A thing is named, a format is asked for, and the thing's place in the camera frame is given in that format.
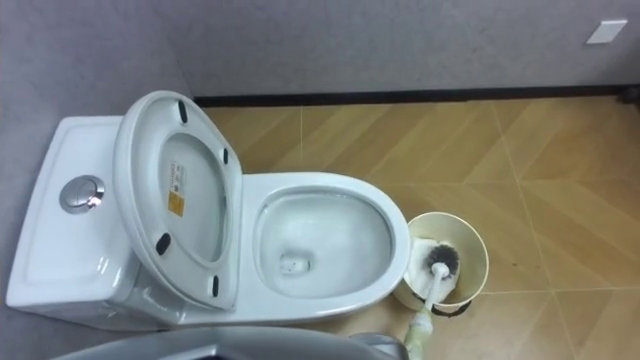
baseboard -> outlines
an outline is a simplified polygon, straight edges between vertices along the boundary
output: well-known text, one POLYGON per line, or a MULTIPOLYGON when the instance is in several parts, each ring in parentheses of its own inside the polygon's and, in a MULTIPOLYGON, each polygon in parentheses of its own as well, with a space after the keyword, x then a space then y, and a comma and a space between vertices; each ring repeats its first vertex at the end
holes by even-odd
POLYGON ((453 102, 470 100, 531 99, 547 97, 618 95, 640 84, 487 88, 460 90, 412 90, 353 93, 196 96, 200 107, 303 106, 344 104, 386 104, 412 102, 453 102))

orange label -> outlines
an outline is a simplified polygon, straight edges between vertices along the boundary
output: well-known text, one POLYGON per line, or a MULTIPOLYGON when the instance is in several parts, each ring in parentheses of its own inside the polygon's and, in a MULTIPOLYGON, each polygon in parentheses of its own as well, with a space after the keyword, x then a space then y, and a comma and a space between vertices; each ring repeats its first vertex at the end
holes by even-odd
POLYGON ((169 191, 169 211, 180 217, 184 214, 184 198, 173 191, 169 191))
POLYGON ((184 199, 187 171, 184 166, 172 161, 169 166, 169 211, 182 217, 184 215, 184 199))

white toilet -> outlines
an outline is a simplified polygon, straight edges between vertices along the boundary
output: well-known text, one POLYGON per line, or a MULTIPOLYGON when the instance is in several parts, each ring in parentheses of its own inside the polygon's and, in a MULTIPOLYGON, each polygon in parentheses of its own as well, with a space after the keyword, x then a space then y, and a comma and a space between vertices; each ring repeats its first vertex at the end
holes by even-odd
POLYGON ((381 300, 409 251, 405 218, 376 187, 243 175, 200 108, 157 91, 124 117, 62 121, 6 301, 109 330, 301 322, 381 300))

brush handle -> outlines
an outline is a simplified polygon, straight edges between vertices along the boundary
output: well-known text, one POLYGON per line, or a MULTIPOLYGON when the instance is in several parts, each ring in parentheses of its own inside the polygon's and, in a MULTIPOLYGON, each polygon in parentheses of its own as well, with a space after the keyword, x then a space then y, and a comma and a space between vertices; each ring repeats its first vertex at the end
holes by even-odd
POLYGON ((442 282, 442 278, 445 277, 445 273, 446 273, 446 271, 441 270, 439 266, 434 265, 432 269, 434 270, 433 284, 431 284, 431 289, 429 289, 429 294, 427 294, 427 298, 424 301, 424 307, 427 308, 429 311, 431 311, 431 308, 433 308, 433 304, 435 304, 436 302, 436 299, 435 299, 436 294, 438 293, 438 289, 440 288, 440 283, 442 282))
POLYGON ((413 316, 409 323, 409 330, 404 337, 404 346, 407 348, 409 360, 422 360, 424 348, 433 333, 431 314, 429 309, 423 308, 413 316))

gray wall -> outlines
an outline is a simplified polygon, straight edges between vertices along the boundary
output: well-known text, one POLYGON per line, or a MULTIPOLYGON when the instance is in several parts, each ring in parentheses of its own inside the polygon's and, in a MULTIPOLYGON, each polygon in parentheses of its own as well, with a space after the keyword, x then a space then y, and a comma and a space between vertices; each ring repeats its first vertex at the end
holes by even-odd
POLYGON ((196 95, 640 82, 638 0, 156 3, 196 95), (629 24, 584 46, 602 19, 629 24))
MULTIPOLYGON (((637 0, 1 0, 0 271, 59 120, 200 96, 640 82, 637 0), (599 20, 630 24, 582 45, 599 20)), ((111 334, 0 307, 0 358, 111 334)))
MULTIPOLYGON (((142 2, 3 1, 0 8, 2 298, 31 189, 59 121, 123 114, 155 89, 190 94, 142 2)), ((0 359, 43 359, 126 336, 0 307, 0 359)))

